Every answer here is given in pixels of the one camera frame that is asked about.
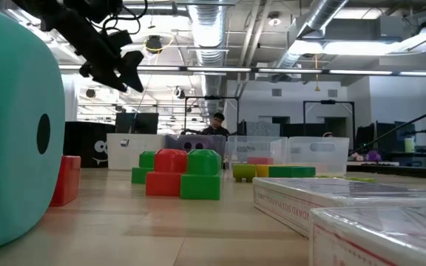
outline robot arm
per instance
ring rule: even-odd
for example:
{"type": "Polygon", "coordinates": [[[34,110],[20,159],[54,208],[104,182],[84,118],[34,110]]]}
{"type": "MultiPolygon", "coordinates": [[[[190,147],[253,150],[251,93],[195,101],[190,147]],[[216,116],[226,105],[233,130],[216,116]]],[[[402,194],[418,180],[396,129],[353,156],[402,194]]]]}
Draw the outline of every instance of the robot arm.
{"type": "Polygon", "coordinates": [[[122,1],[65,0],[59,4],[56,0],[13,0],[20,8],[42,20],[41,30],[56,29],[74,46],[77,53],[87,62],[79,72],[84,77],[125,92],[127,86],[138,92],[143,91],[137,66],[143,59],[139,51],[132,51],[121,57],[121,47],[131,44],[126,30],[111,35],[106,31],[98,33],[87,19],[101,22],[108,15],[118,14],[122,1]]]}

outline cardboard box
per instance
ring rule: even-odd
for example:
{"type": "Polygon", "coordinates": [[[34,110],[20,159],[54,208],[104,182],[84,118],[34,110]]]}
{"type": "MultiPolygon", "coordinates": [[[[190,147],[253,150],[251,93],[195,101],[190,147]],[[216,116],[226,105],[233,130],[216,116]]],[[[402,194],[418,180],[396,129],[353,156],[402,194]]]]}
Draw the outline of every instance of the cardboard box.
{"type": "Polygon", "coordinates": [[[254,206],[308,237],[310,209],[426,206],[426,191],[337,178],[253,179],[254,206]]]}
{"type": "Polygon", "coordinates": [[[310,264],[426,265],[426,207],[316,208],[310,264]]]}

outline person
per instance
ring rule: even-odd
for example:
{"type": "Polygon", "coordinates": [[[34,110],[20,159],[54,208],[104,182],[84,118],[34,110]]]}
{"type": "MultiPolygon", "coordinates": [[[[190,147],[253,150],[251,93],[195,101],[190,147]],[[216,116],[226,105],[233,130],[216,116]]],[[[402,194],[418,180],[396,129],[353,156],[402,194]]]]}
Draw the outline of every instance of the person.
{"type": "Polygon", "coordinates": [[[223,121],[225,120],[225,116],[222,113],[216,113],[213,115],[212,124],[204,129],[201,134],[214,134],[214,135],[222,135],[225,137],[229,136],[228,129],[225,129],[221,126],[223,121]]]}
{"type": "Polygon", "coordinates": [[[334,137],[333,132],[326,132],[325,134],[323,134],[323,137],[334,137]]]}

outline red toy block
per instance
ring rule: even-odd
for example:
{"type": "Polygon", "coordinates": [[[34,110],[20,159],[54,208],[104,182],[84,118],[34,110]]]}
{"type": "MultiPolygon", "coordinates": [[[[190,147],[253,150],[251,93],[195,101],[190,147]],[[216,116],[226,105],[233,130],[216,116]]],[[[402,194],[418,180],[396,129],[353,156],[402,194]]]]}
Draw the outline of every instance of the red toy block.
{"type": "Polygon", "coordinates": [[[160,149],[155,153],[154,172],[184,173],[186,171],[186,151],[160,149]]]}
{"type": "Polygon", "coordinates": [[[147,173],[147,196],[180,196],[180,177],[177,173],[147,173]]]}
{"type": "Polygon", "coordinates": [[[78,196],[80,164],[81,158],[79,156],[62,156],[57,184],[50,206],[63,206],[78,196]]]}
{"type": "Polygon", "coordinates": [[[180,196],[180,176],[186,171],[186,151],[161,149],[155,154],[154,171],[147,173],[146,195],[180,196]]]}
{"type": "Polygon", "coordinates": [[[274,158],[269,157],[248,157],[248,164],[273,165],[274,158]]]}

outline green toy block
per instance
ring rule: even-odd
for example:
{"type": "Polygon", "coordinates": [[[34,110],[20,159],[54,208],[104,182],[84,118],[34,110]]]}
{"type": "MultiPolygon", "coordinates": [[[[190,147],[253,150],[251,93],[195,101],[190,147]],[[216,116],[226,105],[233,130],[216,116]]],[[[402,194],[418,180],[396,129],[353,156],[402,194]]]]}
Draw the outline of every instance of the green toy block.
{"type": "Polygon", "coordinates": [[[139,154],[139,167],[141,168],[154,168],[156,151],[143,151],[139,154]]]}
{"type": "Polygon", "coordinates": [[[314,177],[315,167],[270,166],[269,177],[314,177]]]}
{"type": "Polygon", "coordinates": [[[241,182],[243,178],[246,178],[246,182],[252,182],[252,179],[256,177],[256,165],[250,164],[234,164],[233,165],[233,178],[237,182],[241,182]]]}
{"type": "Polygon", "coordinates": [[[188,200],[220,200],[220,176],[183,174],[180,178],[180,198],[188,200]]]}
{"type": "Polygon", "coordinates": [[[145,184],[147,173],[154,171],[153,168],[133,167],[131,172],[132,184],[145,184]]]}
{"type": "Polygon", "coordinates": [[[216,151],[194,149],[188,154],[186,174],[220,175],[221,156],[216,151]]]}

